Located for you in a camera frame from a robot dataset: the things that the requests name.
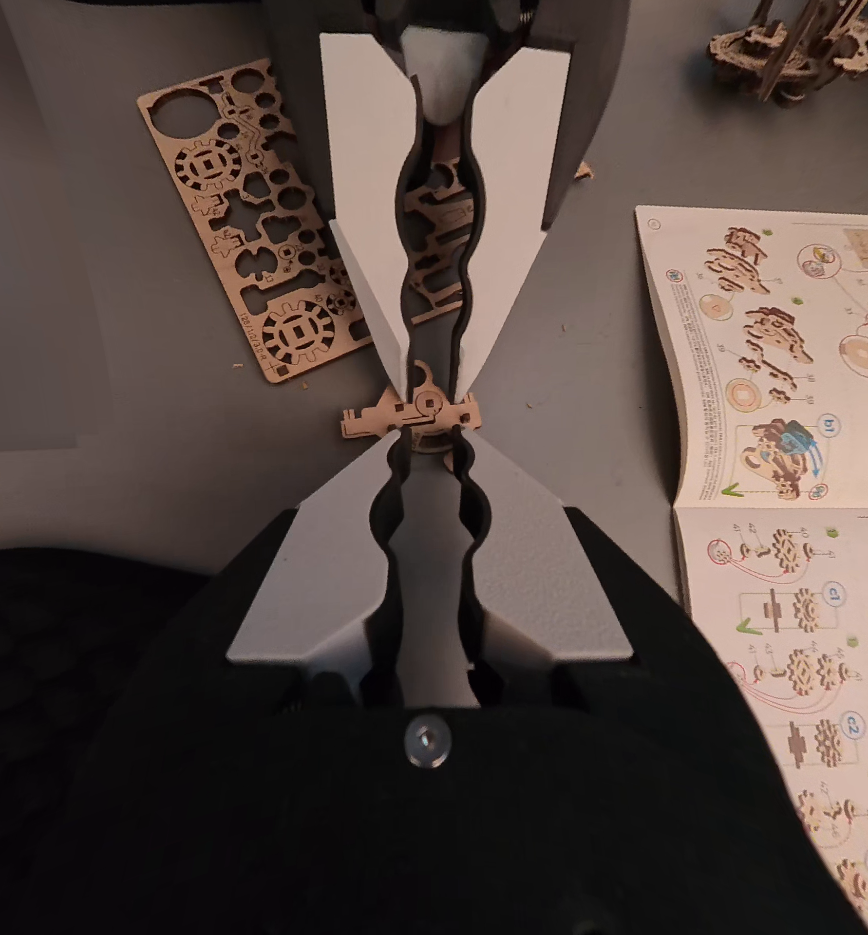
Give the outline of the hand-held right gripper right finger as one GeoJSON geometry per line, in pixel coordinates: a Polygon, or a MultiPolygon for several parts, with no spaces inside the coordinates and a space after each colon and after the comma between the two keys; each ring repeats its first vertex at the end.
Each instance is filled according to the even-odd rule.
{"type": "Polygon", "coordinates": [[[458,630],[483,708],[548,703],[562,667],[633,650],[561,500],[479,433],[453,434],[462,560],[458,630]]]}

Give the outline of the partly built wooden model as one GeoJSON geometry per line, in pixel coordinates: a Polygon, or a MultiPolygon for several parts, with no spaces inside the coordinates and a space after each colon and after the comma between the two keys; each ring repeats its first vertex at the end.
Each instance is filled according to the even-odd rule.
{"type": "Polygon", "coordinates": [[[846,76],[868,74],[865,1],[808,1],[796,19],[772,19],[759,2],[742,30],[713,36],[706,48],[717,81],[760,101],[794,107],[846,76]]]}

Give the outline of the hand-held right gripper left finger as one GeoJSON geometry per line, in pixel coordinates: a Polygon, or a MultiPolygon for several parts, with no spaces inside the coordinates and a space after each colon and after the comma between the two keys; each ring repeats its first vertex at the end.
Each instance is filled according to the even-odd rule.
{"type": "Polygon", "coordinates": [[[368,705],[399,700],[403,602],[390,540],[411,433],[391,431],[301,502],[226,656],[334,673],[368,705]]]}

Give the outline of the black quilted cloth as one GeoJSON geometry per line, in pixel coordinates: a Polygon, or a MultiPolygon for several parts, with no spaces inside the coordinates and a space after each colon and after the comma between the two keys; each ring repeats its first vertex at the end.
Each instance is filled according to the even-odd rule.
{"type": "Polygon", "coordinates": [[[207,582],[114,555],[0,550],[0,918],[108,710],[207,582]]]}

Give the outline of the open instruction booklet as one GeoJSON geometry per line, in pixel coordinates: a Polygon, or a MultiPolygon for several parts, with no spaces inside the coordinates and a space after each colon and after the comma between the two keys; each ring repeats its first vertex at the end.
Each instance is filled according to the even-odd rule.
{"type": "Polygon", "coordinates": [[[868,927],[868,215],[639,205],[685,602],[868,927]]]}

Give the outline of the wooden model part assembly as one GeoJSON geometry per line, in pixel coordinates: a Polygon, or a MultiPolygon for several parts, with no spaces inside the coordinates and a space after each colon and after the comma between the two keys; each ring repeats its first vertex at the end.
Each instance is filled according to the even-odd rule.
{"type": "Polygon", "coordinates": [[[393,386],[381,395],[378,403],[359,413],[346,410],[340,423],[344,438],[368,438],[385,435],[404,427],[412,432],[412,450],[421,454],[442,454],[451,460],[452,431],[460,426],[471,430],[482,427],[479,405],[472,393],[460,403],[451,403],[445,391],[433,380],[428,364],[415,361],[415,389],[411,402],[404,402],[393,386]]]}

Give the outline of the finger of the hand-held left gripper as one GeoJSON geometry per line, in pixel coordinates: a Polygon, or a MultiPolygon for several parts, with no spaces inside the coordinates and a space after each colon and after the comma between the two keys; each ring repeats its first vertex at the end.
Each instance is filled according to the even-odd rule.
{"type": "Polygon", "coordinates": [[[402,311],[407,251],[397,226],[405,165],[415,155],[413,83],[370,34],[322,33],[334,217],[330,228],[393,388],[411,396],[402,311]]]}
{"type": "Polygon", "coordinates": [[[482,179],[476,244],[466,256],[470,315],[454,355],[453,395],[464,396],[545,241],[543,217],[570,54],[522,48],[472,102],[472,157],[482,179]]]}

